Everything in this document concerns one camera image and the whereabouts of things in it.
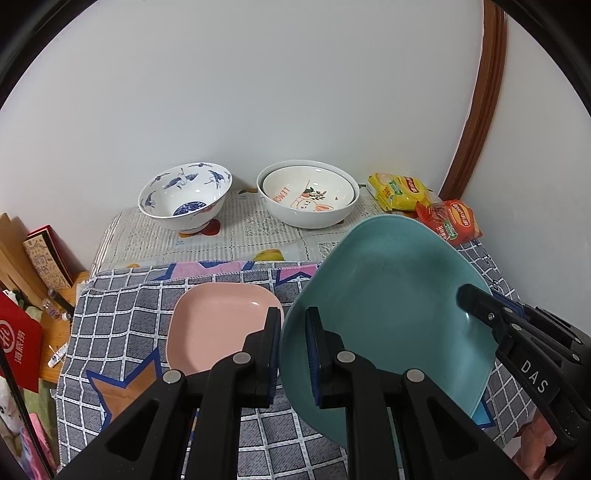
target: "metal screw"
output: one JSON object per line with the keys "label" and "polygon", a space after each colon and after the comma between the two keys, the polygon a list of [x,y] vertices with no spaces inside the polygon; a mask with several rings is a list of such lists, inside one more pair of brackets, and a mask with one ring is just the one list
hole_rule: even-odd
{"label": "metal screw", "polygon": [[181,372],[179,372],[178,370],[168,370],[162,376],[162,380],[164,380],[168,384],[176,383],[180,379],[181,379]]}
{"label": "metal screw", "polygon": [[344,364],[349,364],[355,361],[355,354],[353,352],[343,350],[342,352],[336,354],[336,359]]}
{"label": "metal screw", "polygon": [[244,365],[251,361],[251,354],[248,352],[238,352],[232,357],[235,364]]}
{"label": "metal screw", "polygon": [[425,374],[421,372],[418,368],[411,368],[407,372],[407,378],[414,383],[419,383],[425,380]]}

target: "blue and white porcelain bowl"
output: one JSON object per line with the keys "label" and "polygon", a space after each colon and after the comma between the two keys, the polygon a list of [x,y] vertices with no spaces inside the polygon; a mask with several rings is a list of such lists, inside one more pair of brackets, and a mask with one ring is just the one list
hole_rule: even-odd
{"label": "blue and white porcelain bowl", "polygon": [[187,163],[156,175],[139,194],[139,209],[163,228],[203,230],[222,208],[232,174],[215,163]]}

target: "white circular logo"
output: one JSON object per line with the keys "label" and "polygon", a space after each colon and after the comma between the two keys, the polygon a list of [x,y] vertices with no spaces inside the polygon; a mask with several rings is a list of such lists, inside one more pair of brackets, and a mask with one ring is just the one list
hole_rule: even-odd
{"label": "white circular logo", "polygon": [[14,331],[6,320],[0,320],[0,345],[4,353],[10,353],[14,349]]}

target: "human hand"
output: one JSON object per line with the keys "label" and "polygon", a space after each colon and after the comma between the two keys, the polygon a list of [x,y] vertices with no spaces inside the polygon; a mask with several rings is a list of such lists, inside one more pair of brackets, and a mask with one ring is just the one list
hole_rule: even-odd
{"label": "human hand", "polygon": [[513,457],[515,464],[530,480],[552,480],[567,462],[562,458],[549,465],[544,459],[546,449],[556,441],[556,435],[544,416],[537,410],[533,421],[521,434],[521,447]]}

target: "white wall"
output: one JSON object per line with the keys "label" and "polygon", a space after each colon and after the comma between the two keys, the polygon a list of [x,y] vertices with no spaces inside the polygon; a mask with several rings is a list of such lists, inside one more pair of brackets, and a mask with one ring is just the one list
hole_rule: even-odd
{"label": "white wall", "polygon": [[566,77],[509,22],[505,77],[463,199],[528,303],[591,333],[591,118]]}
{"label": "white wall", "polygon": [[99,0],[0,112],[0,210],[85,266],[146,181],[287,158],[438,189],[469,110],[479,0]]}

